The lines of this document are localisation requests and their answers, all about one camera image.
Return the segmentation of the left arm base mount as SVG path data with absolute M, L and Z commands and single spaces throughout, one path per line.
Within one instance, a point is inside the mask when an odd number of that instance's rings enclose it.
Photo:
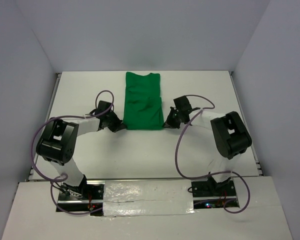
M 103 198 L 105 192 L 105 181 L 88 180 L 83 196 L 74 193 L 61 191 L 60 186 L 56 186 L 58 195 L 54 198 L 58 207 L 74 213 L 89 213 L 91 216 L 101 217 L 103 213 Z

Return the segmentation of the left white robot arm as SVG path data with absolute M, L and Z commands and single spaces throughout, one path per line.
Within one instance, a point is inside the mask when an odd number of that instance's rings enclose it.
M 36 153 L 56 169 L 59 174 L 57 179 L 62 182 L 61 191 L 66 195 L 80 200 L 87 197 L 91 189 L 73 158 L 77 137 L 106 128 L 116 133 L 127 126 L 115 114 L 112 104 L 102 100 L 96 109 L 83 117 L 54 119 L 44 128 Z

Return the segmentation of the green t shirt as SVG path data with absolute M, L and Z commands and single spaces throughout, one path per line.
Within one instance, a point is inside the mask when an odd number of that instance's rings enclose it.
M 123 123 L 128 130 L 162 130 L 161 75 L 125 74 Z

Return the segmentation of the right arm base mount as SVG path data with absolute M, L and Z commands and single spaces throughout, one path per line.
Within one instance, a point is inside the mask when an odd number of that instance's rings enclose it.
M 192 194 L 194 209 L 239 207 L 236 188 L 231 178 L 219 183 L 213 177 L 192 181 L 187 191 Z

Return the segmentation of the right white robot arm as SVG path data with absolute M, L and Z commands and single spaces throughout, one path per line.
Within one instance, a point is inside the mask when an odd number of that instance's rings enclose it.
M 175 151 L 174 164 L 177 173 L 184 179 L 199 180 L 206 178 L 207 190 L 211 195 L 218 196 L 225 189 L 225 184 L 231 180 L 235 173 L 234 166 L 238 159 L 252 146 L 252 138 L 248 132 L 242 118 L 236 111 L 229 113 L 215 113 L 215 104 L 206 97 L 198 95 L 211 104 L 206 107 L 192 107 L 188 97 L 183 95 L 173 100 L 174 106 L 170 107 L 170 112 L 163 127 L 166 129 L 179 129 L 181 124 L 185 124 L 181 131 Z M 217 150 L 216 156 L 211 160 L 208 167 L 208 174 L 202 176 L 184 175 L 178 163 L 180 144 L 186 130 L 190 127 L 201 127 L 210 130 L 213 135 L 214 144 Z

